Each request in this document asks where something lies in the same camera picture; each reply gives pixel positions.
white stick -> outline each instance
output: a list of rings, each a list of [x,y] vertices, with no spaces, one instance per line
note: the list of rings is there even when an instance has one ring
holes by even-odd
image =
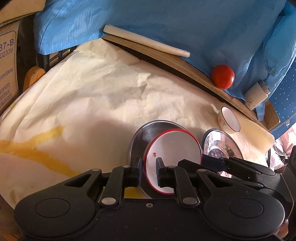
[[[173,55],[178,55],[178,56],[182,56],[182,57],[186,57],[186,58],[188,58],[190,56],[190,52],[188,52],[188,51],[160,43],[160,42],[155,41],[153,39],[146,38],[146,37],[141,36],[139,34],[135,34],[130,31],[127,31],[127,30],[124,30],[121,28],[117,28],[117,27],[109,25],[109,24],[107,24],[104,27],[104,32],[118,36],[123,39],[131,40],[131,41],[136,42],[138,44],[142,44],[142,45],[148,46],[153,49],[157,49],[157,50],[165,52],[165,53],[170,53]]]

red rim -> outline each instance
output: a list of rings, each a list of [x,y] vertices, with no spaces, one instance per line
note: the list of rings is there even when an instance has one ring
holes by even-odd
[[[185,133],[189,134],[189,135],[190,135],[190,136],[196,141],[196,143],[198,144],[198,147],[199,147],[199,149],[200,149],[200,164],[202,164],[202,149],[201,149],[201,147],[200,147],[200,144],[199,144],[198,140],[195,138],[195,136],[192,135],[188,130],[183,130],[183,129],[173,128],[173,129],[169,129],[169,130],[166,130],[166,131],[164,131],[164,132],[158,134],[158,135],[157,135],[157,136],[156,136],[156,137],[150,142],[150,144],[148,145],[148,147],[147,147],[146,150],[145,150],[145,156],[144,156],[144,172],[145,172],[146,180],[147,180],[148,184],[150,185],[150,187],[152,187],[155,191],[157,191],[157,192],[159,192],[159,193],[161,193],[161,194],[164,194],[164,195],[173,195],[174,193],[166,193],[166,192],[162,192],[162,191],[156,189],[156,188],[152,185],[152,183],[149,181],[149,178],[148,178],[148,175],[147,175],[146,163],[147,163],[148,152],[149,152],[151,146],[154,144],[154,142],[155,142],[159,137],[161,137],[162,135],[164,135],[164,134],[166,134],[166,133],[168,133],[168,132],[172,132],[172,131],[182,131],[182,132],[185,132]]]
[[[237,122],[239,123],[239,130],[236,131],[236,130],[234,130],[234,129],[228,124],[226,118],[224,117],[224,115],[223,115],[223,111],[222,111],[223,108],[226,108],[226,109],[229,109],[229,108],[227,108],[226,106],[223,106],[223,107],[221,108],[221,114],[222,114],[222,116],[223,116],[225,122],[227,123],[227,125],[228,125],[228,126],[230,127],[230,129],[233,130],[234,132],[240,132],[241,126],[240,126],[240,122],[239,122],[238,118],[235,116],[235,114],[232,112],[232,110],[229,109],[229,110],[231,111],[231,113],[234,115],[234,117],[236,118]]]

red tomato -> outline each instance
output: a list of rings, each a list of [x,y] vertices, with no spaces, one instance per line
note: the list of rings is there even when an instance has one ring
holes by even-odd
[[[211,79],[218,88],[226,90],[234,81],[234,72],[227,65],[217,65],[211,72]]]

blue polka dot fabric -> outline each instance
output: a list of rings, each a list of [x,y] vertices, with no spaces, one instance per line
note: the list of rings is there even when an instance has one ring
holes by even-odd
[[[286,76],[269,98],[275,108],[280,123],[271,130],[274,138],[279,138],[296,122],[296,60]]]

white jar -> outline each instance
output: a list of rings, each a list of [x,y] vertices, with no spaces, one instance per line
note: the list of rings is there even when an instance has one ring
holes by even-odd
[[[260,103],[262,103],[270,94],[270,90],[266,86],[266,84],[260,80],[256,84],[254,84],[245,94],[244,98],[246,100],[246,106],[253,110]]]

